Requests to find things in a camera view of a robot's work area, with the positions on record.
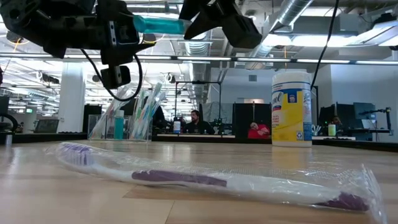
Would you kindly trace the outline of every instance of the person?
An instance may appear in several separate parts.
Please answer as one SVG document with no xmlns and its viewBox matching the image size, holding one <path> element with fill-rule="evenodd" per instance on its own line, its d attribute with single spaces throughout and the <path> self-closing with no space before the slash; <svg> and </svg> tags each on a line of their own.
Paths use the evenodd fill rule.
<svg viewBox="0 0 398 224">
<path fill-rule="evenodd" d="M 248 132 L 249 139 L 267 139 L 269 138 L 269 128 L 265 124 L 252 122 Z"/>
<path fill-rule="evenodd" d="M 340 118 L 338 116 L 334 116 L 333 119 L 331 120 L 331 124 L 341 125 Z"/>
<path fill-rule="evenodd" d="M 214 134 L 214 129 L 206 121 L 200 121 L 200 113 L 197 110 L 191 112 L 191 123 L 184 126 L 183 131 L 191 134 Z"/>
</svg>

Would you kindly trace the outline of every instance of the white column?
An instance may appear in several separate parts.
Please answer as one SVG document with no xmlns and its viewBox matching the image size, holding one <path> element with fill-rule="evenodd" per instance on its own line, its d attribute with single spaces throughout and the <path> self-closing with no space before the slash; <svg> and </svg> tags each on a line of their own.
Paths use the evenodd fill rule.
<svg viewBox="0 0 398 224">
<path fill-rule="evenodd" d="M 81 63 L 63 63 L 58 131 L 81 132 L 85 107 L 86 75 Z"/>
<path fill-rule="evenodd" d="M 37 107 L 26 107 L 24 116 L 24 134 L 31 134 L 35 129 L 35 121 L 37 119 Z"/>
</svg>

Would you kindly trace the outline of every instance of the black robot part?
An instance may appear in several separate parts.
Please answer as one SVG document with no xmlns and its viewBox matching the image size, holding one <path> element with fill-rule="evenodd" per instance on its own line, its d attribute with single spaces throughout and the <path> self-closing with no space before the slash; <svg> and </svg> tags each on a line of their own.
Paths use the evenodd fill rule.
<svg viewBox="0 0 398 224">
<path fill-rule="evenodd" d="M 253 49 L 261 43 L 262 35 L 252 19 L 241 14 L 234 0 L 216 0 L 208 5 L 209 2 L 184 0 L 180 19 L 192 20 L 199 13 L 184 39 L 189 40 L 215 27 L 222 27 L 233 47 Z"/>
</svg>

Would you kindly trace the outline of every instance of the desk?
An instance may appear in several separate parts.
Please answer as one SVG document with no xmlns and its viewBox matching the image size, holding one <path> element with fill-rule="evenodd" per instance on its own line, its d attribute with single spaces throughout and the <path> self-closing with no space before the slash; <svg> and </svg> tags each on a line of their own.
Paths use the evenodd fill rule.
<svg viewBox="0 0 398 224">
<path fill-rule="evenodd" d="M 183 137 L 183 138 L 235 138 L 235 135 L 217 135 L 217 134 L 158 134 L 160 137 Z M 333 136 L 312 136 L 312 140 L 336 139 Z M 342 136 L 336 140 L 354 140 L 355 137 Z"/>
<path fill-rule="evenodd" d="M 347 129 L 347 133 L 390 133 L 390 130 L 356 128 L 356 129 Z"/>
<path fill-rule="evenodd" d="M 183 138 L 235 138 L 234 135 L 218 134 L 158 134 L 160 137 L 183 137 Z"/>
<path fill-rule="evenodd" d="M 348 137 L 348 136 L 342 136 L 342 137 L 333 137 L 333 136 L 312 136 L 312 140 L 324 140 L 324 139 L 330 139 L 330 140 L 353 140 L 355 141 L 355 137 Z"/>
<path fill-rule="evenodd" d="M 331 146 L 278 152 L 267 144 L 79 141 L 162 162 L 199 162 L 247 168 L 273 162 L 281 169 L 349 169 L 365 163 L 381 186 L 389 223 L 398 223 L 398 154 Z M 184 189 L 145 187 L 62 169 L 43 149 L 53 143 L 0 146 L 2 223 L 58 224 L 369 224 L 366 215 L 242 200 Z"/>
</svg>

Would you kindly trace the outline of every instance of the disinfecting wipes container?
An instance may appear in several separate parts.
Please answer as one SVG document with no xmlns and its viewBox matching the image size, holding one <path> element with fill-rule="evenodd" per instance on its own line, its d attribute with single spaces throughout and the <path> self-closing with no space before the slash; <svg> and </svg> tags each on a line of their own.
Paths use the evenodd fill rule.
<svg viewBox="0 0 398 224">
<path fill-rule="evenodd" d="M 180 130 L 181 130 L 181 122 L 180 121 L 174 121 L 173 133 L 174 134 L 180 134 Z"/>
<path fill-rule="evenodd" d="M 285 72 L 272 78 L 272 144 L 311 147 L 311 74 Z"/>
</svg>

